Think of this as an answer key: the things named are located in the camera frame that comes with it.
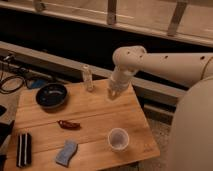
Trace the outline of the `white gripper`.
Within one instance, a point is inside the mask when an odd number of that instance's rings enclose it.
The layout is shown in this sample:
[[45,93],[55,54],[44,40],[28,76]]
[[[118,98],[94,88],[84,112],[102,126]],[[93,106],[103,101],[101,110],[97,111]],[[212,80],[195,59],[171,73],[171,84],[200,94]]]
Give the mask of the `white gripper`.
[[109,77],[109,88],[107,88],[108,98],[110,100],[118,98],[120,94],[128,88],[132,77],[136,73],[136,70],[115,67],[114,71]]

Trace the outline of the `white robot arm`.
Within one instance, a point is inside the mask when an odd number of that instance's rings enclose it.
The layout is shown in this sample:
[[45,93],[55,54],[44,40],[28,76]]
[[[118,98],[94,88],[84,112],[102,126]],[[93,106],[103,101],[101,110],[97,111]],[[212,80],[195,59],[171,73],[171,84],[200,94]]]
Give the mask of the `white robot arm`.
[[213,51],[150,53],[141,45],[112,54],[108,92],[119,97],[138,72],[183,88],[172,119],[165,171],[213,171]]

